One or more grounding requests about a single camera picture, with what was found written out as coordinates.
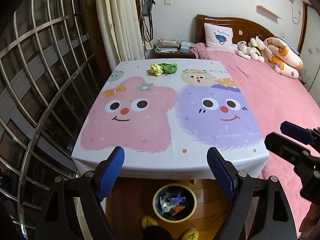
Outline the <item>person right hand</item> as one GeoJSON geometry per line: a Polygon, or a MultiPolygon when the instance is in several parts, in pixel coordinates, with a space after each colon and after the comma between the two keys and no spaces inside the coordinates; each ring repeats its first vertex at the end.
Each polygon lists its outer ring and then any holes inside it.
{"type": "Polygon", "coordinates": [[[319,221],[319,214],[319,206],[311,203],[309,211],[299,227],[299,232],[308,232],[309,230],[311,230],[319,221]]]}

